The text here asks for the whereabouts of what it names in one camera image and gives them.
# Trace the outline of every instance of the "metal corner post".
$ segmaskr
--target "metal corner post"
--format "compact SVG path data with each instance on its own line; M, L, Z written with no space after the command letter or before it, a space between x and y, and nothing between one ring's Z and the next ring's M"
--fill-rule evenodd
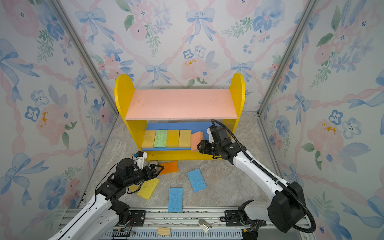
M85 65L88 67L89 71L92 74L93 79L95 80L96 84L99 86L102 94L104 95L106 101L113 109L114 113L116 115L119 114L115 101L111 97L110 93L107 90L107 87L104 83L104 81L100 78L99 72L97 71L96 67L94 66L91 57L89 56L87 50L85 49L85 46L80 40L79 35L77 34L74 26L72 25L71 21L68 18L67 13L65 12L60 0L49 0L49 5L51 6L52 10L56 14L57 18L59 18L59 21L63 24L64 29L67 31L68 35L70 36L73 44L75 45L77 51L80 54L80 57L83 59Z
M258 111L259 116L262 116L262 114L266 110L268 102L273 95L273 92L274 92L274 90L275 90L275 88L279 82L279 79L282 77L285 67L287 66L293 52L296 49L296 46L297 46L299 40L301 39L301 36L303 35L306 27L308 26L309 21L311 20L311 17L313 15L313 12L314 12L318 2L319 2L318 0L309 0L308 1L308 5L304 9L303 15L301 16L301 19L300 19L300 22L297 25L297 27L296 27L293 35L292 35L292 40L284 52L284 55L283 55L282 60L281 60L281 64L278 66L278 68L276 70L275 77L273 78L271 84L269 85L267 92L263 98L263 101L260 105L260 108Z

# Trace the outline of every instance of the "blue sponge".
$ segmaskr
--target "blue sponge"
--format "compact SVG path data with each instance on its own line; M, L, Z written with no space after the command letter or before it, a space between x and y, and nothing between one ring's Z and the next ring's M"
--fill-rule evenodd
M188 172L188 177L191 181L194 192L198 192L207 188L207 185L205 184L203 176L201 176L201 172L199 169L195 169L193 171Z
M169 189L168 212L183 212L183 188Z

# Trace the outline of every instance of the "pink shelf top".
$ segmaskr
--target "pink shelf top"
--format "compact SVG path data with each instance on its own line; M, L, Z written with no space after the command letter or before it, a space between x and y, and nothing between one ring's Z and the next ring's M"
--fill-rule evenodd
M126 120L236 119L229 89L135 90Z

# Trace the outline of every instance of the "marble floor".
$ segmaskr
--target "marble floor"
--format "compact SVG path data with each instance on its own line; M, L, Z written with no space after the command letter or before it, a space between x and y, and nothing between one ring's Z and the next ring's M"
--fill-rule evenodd
M267 168L275 171L253 112L243 112L235 135L253 156ZM131 157L137 151L135 142L119 116L91 178L84 202L87 203L90 200L96 184L114 164L123 158ZM187 172L197 168L200 169L207 188L195 193ZM179 161L178 173L160 175L158 178L160 183L149 201L136 194L125 194L120 200L131 207L165 207L168 206L170 187L183 188L184 207L239 206L249 199L260 202L268 200L265 193L250 177L226 160Z

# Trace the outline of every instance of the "wall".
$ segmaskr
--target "wall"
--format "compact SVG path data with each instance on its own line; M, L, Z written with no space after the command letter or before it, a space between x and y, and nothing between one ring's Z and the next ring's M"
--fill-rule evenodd
M383 12L379 0L320 0L262 115L317 240L384 239Z
M0 2L0 239L47 239L116 115L45 1Z
M112 96L124 73L137 89L229 88L240 71L245 111L258 109L306 2L61 1Z

